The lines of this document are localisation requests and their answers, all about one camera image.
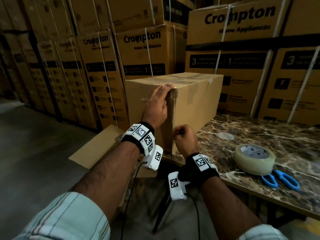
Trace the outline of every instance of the tape roll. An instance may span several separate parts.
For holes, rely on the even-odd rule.
[[[276,158],[269,149],[254,144],[237,145],[234,157],[240,169],[259,176],[272,172]]]

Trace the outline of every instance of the marble table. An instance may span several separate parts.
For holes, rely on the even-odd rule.
[[[219,138],[220,132],[232,134],[234,140]],[[211,157],[226,185],[320,220],[320,129],[222,114],[216,115],[197,136],[200,152]],[[237,145],[245,143],[272,150],[276,155],[274,167],[294,177],[301,191],[290,190],[283,183],[278,189],[270,188],[259,176],[240,170],[233,153]],[[185,164],[178,152],[163,159],[179,166]]]

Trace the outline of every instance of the striped shirt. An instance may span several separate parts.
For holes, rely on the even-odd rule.
[[[110,225],[102,210],[76,192],[60,195],[40,211],[15,239],[102,240],[110,238]],[[239,240],[287,240],[270,225],[251,228]]]

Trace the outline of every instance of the blue scissors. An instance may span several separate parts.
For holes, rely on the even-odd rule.
[[[279,179],[291,190],[298,191],[300,190],[300,184],[298,183],[297,180],[295,180],[293,177],[290,175],[280,171],[280,170],[274,170],[274,173],[279,177]],[[262,181],[270,186],[271,188],[277,189],[279,187],[278,182],[276,181],[275,177],[272,175],[272,173],[266,175],[266,176],[261,176]]]

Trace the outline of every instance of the black cable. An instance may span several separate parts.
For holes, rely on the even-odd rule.
[[[191,194],[186,193],[185,195],[190,196],[190,198],[191,198],[191,199],[193,200],[193,202],[194,202],[194,206],[195,206],[195,209],[196,209],[196,211],[197,211],[197,218],[198,218],[198,238],[199,238],[199,240],[200,240],[200,219],[199,219],[199,211],[198,211],[198,207],[197,207],[197,204],[196,204],[195,199],[192,197],[192,195],[191,195]]]
[[[147,162],[144,161],[143,163],[141,163],[141,164],[139,165],[139,167],[138,167],[138,169],[137,169],[137,172],[136,172],[136,176],[134,176],[134,180],[133,180],[133,183],[132,183],[131,192],[130,192],[130,195],[129,195],[129,198],[128,198],[128,203],[127,203],[127,205],[126,205],[126,207],[125,207],[125,211],[124,211],[124,218],[123,218],[123,222],[122,222],[121,238],[120,238],[121,240],[122,240],[122,238],[123,238],[123,230],[124,230],[124,228],[125,228],[125,220],[126,220],[126,214],[127,214],[128,205],[129,205],[129,202],[130,202],[130,199],[131,199],[132,192],[133,192],[133,190],[134,190],[134,183],[135,183],[135,181],[136,181],[136,178],[137,178],[137,175],[138,175],[138,172],[139,172],[139,169],[140,169],[141,165],[142,165],[142,164],[146,164],[146,163],[147,163]]]

